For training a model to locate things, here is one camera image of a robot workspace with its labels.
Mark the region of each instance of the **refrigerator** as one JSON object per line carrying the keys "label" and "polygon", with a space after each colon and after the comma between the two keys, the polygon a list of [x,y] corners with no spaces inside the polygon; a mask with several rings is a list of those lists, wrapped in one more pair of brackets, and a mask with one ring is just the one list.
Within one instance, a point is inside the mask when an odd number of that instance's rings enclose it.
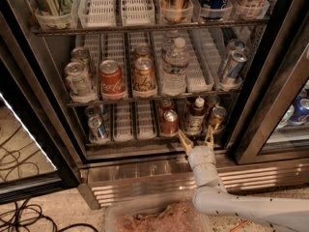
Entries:
{"label": "refrigerator", "polygon": [[[308,118],[279,128],[307,89],[306,0],[267,0],[261,16],[221,15],[211,21],[201,19],[201,8],[191,0],[182,23],[167,23],[159,1],[147,0],[152,16],[139,17],[137,24],[124,8],[126,0],[108,0],[113,16],[104,18],[91,18],[81,8],[87,0],[74,0],[70,23],[40,16],[36,0],[0,1],[2,98],[53,165],[47,173],[1,183],[1,202],[77,187],[90,208],[99,209],[146,194],[195,189],[177,134],[161,133],[158,103],[173,99],[181,119],[186,99],[210,95],[218,96],[227,111],[214,135],[214,150],[229,192],[308,183]],[[235,13],[234,7],[227,8]],[[160,85],[160,44],[169,30],[185,39],[193,70],[185,91],[174,97],[164,95]],[[216,69],[227,42],[236,38],[245,41],[248,59],[237,83],[226,89]],[[146,98],[132,88],[132,55],[139,44],[150,45],[154,55],[157,89]],[[64,71],[79,46],[91,50],[94,66],[94,97],[86,101],[71,94]],[[123,70],[125,90],[116,101],[100,90],[99,64],[108,59]],[[93,138],[85,116],[90,105],[108,109],[101,142]],[[205,136],[202,130],[189,138],[199,145]]]}

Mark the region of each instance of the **white bottle cap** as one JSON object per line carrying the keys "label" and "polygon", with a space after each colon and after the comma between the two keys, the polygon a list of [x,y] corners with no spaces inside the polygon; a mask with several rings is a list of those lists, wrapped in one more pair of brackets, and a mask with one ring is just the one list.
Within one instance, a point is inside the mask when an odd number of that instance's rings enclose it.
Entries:
{"label": "white bottle cap", "polygon": [[178,48],[184,47],[185,46],[184,38],[179,37],[179,38],[174,39],[174,45],[175,47],[178,47]]}
{"label": "white bottle cap", "polygon": [[202,107],[203,105],[204,105],[204,99],[203,98],[197,98],[196,100],[195,100],[195,105],[197,106],[197,107]]}

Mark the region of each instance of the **beverage cooler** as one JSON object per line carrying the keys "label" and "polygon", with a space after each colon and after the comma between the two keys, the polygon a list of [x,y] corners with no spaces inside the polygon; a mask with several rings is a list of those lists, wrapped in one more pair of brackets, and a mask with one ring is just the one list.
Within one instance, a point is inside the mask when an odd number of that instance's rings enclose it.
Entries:
{"label": "beverage cooler", "polygon": [[210,127],[229,192],[309,182],[307,0],[0,8],[2,99],[53,165],[2,178],[1,202],[77,187],[98,209],[195,189],[178,131],[201,145]]}

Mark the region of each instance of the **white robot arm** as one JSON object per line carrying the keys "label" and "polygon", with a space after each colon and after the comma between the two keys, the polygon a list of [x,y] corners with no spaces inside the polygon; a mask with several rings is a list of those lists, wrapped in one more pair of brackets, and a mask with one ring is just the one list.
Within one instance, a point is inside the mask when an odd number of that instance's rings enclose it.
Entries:
{"label": "white robot arm", "polygon": [[182,131],[180,139],[198,187],[192,201],[200,213],[209,216],[237,216],[271,227],[275,231],[309,231],[309,200],[227,193],[217,173],[213,143],[206,141],[205,146],[193,147],[193,143]]}

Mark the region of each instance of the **clear water bottle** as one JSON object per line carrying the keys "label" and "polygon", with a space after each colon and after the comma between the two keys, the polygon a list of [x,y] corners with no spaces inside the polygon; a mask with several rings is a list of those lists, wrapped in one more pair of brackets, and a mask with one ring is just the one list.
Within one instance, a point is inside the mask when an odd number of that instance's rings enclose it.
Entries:
{"label": "clear water bottle", "polygon": [[178,30],[166,31],[162,37],[161,43],[161,57],[165,58],[166,52],[174,44],[174,40],[180,36]]}
{"label": "clear water bottle", "polygon": [[176,96],[185,92],[185,76],[190,54],[183,38],[176,38],[163,58],[162,93]]}
{"label": "clear water bottle", "polygon": [[188,110],[185,116],[184,132],[195,135],[202,131],[202,124],[205,117],[204,99],[197,98]]}

